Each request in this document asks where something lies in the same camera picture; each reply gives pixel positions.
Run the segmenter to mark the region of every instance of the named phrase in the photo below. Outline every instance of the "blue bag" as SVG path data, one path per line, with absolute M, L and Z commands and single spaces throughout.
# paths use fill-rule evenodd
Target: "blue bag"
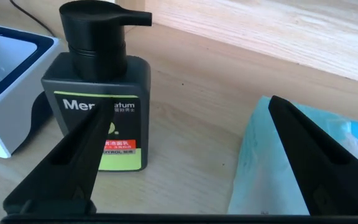
M 262 97 L 249 120 L 239 153 L 228 214 L 309 215 L 287 155 Z M 358 121 L 293 103 L 358 158 Z

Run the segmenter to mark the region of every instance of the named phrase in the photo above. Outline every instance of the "black frame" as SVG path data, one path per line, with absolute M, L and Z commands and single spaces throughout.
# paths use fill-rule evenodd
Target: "black frame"
M 0 27 L 0 36 L 31 42 L 37 46 L 33 54 L 26 58 L 9 75 L 0 81 L 0 94 L 15 82 L 34 62 L 36 62 L 54 43 L 53 39 L 24 31 Z

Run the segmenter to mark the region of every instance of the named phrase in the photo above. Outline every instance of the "wooden shelf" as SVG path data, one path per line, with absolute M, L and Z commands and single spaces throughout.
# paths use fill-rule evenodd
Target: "wooden shelf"
M 358 81 L 358 1 L 147 0 L 154 22 Z

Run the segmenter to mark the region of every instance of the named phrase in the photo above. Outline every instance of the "bottle label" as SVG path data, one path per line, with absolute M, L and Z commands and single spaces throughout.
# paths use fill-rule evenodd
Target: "bottle label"
M 142 167 L 140 99 L 133 95 L 54 92 L 64 122 L 72 130 L 103 98 L 114 98 L 114 116 L 99 170 L 139 170 Z

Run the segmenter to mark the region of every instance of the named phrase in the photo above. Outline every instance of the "dark gray bottle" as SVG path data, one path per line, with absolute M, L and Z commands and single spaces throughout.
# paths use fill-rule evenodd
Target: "dark gray bottle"
M 70 53 L 61 53 L 42 79 L 60 129 L 66 135 L 97 102 L 114 98 L 114 118 L 99 169 L 144 169 L 149 143 L 150 65 L 126 55 L 124 26 L 151 26 L 151 13 L 83 0 L 64 4 L 60 17 Z

